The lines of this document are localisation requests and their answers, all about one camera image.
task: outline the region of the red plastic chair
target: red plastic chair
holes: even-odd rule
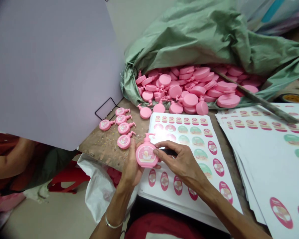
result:
[[[76,165],[76,161],[71,161],[62,172],[56,175],[49,183],[49,191],[76,194],[76,190],[74,190],[74,188],[83,182],[90,181],[90,177],[87,176],[81,168],[76,168]],[[61,183],[63,182],[75,183],[67,188],[63,188],[61,187]]]

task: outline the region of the green plastic sack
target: green plastic sack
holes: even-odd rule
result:
[[[153,22],[125,51],[120,87],[134,105],[144,103],[135,83],[155,68],[225,63],[246,72],[271,76],[269,87],[257,93],[268,100],[299,78],[299,43],[282,37],[258,35],[247,30],[246,19],[234,10],[235,1],[178,1]],[[238,107],[254,105],[243,97]],[[209,103],[210,109],[220,109]]]

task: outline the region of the plastic bag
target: plastic bag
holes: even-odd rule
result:
[[[115,187],[106,173],[105,166],[91,158],[87,154],[81,154],[77,164],[91,177],[85,194],[85,204],[92,213],[94,221],[98,224],[110,205],[111,199],[115,193]],[[127,212],[132,208],[136,199],[138,187],[134,188]]]
[[[155,68],[188,64],[225,63],[242,66],[249,74],[271,76],[257,93],[269,99],[299,78],[299,43],[268,37],[247,29],[246,19],[229,0],[183,0],[154,21],[125,51],[120,87],[134,105],[144,103],[135,76]],[[168,109],[170,103],[164,102]],[[243,97],[237,107],[254,105]],[[220,109],[208,103],[210,109]]]

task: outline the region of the white board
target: white board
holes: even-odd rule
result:
[[[74,150],[122,99],[105,4],[0,1],[0,131]]]

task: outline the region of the white plastic bag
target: white plastic bag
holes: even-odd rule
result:
[[[116,189],[106,172],[107,166],[97,162],[87,154],[81,154],[77,164],[91,177],[86,189],[85,204],[92,213],[94,221],[98,224],[109,206]],[[138,187],[135,187],[126,214],[132,208],[137,192]]]

